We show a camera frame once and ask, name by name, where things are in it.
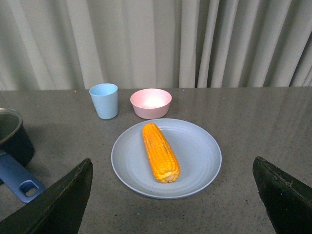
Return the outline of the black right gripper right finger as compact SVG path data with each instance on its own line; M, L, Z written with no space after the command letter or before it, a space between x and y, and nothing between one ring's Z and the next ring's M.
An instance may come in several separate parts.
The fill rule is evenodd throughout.
M312 188L256 157L253 176L266 213L277 234L312 232Z

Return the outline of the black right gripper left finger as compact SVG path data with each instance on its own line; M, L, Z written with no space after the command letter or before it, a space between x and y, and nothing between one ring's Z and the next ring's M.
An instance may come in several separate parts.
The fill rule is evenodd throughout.
M76 234L90 197L93 164L83 160L46 191L2 220L2 234Z

